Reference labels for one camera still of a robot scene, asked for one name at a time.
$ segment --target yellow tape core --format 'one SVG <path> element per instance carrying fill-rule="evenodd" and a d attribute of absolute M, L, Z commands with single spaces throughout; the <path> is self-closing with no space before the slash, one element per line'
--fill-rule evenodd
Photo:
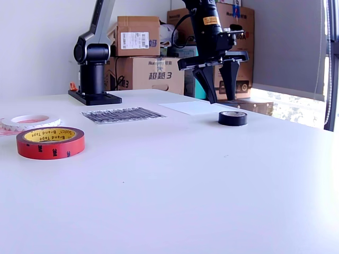
<path fill-rule="evenodd" d="M 76 132 L 62 128 L 48 128 L 30 131 L 24 138 L 31 142 L 65 141 L 75 137 Z"/>

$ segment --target electrical tape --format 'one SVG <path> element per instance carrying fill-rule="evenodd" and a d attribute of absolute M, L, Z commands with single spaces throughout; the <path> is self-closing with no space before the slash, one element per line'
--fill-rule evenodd
<path fill-rule="evenodd" d="M 227 126 L 242 126 L 247 124 L 247 114 L 237 111 L 220 112 L 219 123 Z"/>

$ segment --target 3m tape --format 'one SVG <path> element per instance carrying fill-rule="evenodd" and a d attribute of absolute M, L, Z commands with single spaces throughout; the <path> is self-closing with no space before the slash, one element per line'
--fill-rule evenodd
<path fill-rule="evenodd" d="M 60 125 L 60 118 L 46 115 L 23 115 L 1 121 L 6 131 L 28 131 L 36 128 L 54 127 Z"/>
<path fill-rule="evenodd" d="M 75 128 L 39 128 L 16 136 L 18 153 L 26 158 L 54 160 L 77 155 L 85 149 L 84 132 Z"/>
<path fill-rule="evenodd" d="M 227 126 L 242 126 L 247 124 L 247 114 L 236 111 L 220 112 L 219 123 Z"/>

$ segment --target yellow label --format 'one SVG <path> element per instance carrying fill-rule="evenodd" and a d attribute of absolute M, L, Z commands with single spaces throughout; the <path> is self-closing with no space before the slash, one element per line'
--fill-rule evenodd
<path fill-rule="evenodd" d="M 204 17 L 203 23 L 205 25 L 220 25 L 219 17 Z"/>
<path fill-rule="evenodd" d="M 47 128 L 28 132 L 24 139 L 31 142 L 65 141 L 76 136 L 76 132 L 62 128 Z"/>

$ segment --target white tape roll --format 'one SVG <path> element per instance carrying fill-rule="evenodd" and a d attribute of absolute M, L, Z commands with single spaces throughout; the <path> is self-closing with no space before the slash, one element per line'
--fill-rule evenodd
<path fill-rule="evenodd" d="M 12 119 L 2 119 L 2 128 L 6 131 L 28 131 L 36 128 L 60 125 L 60 118 L 46 115 L 23 115 Z"/>

